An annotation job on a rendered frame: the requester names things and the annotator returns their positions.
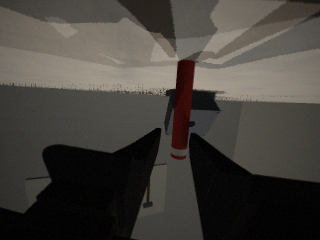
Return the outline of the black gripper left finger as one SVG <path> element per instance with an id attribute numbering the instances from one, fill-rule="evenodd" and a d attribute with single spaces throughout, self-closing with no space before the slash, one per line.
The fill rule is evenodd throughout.
<path id="1" fill-rule="evenodd" d="M 111 189 L 116 194 L 120 236 L 130 238 L 158 154 L 161 128 L 113 153 L 54 144 L 43 160 L 51 180 L 63 179 Z"/>

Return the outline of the dark grey sloped panel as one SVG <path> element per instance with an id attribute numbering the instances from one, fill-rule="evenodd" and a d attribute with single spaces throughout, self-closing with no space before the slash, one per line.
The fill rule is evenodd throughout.
<path id="1" fill-rule="evenodd" d="M 165 95 L 170 97 L 164 121 L 166 136 L 172 136 L 175 91 L 176 89 L 167 90 Z M 191 133 L 206 136 L 220 113 L 214 97 L 215 92 L 193 91 L 188 136 Z"/>

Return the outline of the dark red peg with white band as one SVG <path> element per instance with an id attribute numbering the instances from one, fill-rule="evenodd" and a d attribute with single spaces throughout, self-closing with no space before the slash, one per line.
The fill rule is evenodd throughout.
<path id="1" fill-rule="evenodd" d="M 186 159 L 196 62 L 182 60 L 177 65 L 171 157 Z"/>

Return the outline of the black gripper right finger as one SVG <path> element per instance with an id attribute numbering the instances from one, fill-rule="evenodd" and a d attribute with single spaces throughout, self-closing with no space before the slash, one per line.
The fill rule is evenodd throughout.
<path id="1" fill-rule="evenodd" d="M 203 240 L 233 240 L 261 202 L 320 207 L 320 183 L 248 172 L 196 133 L 189 139 Z"/>

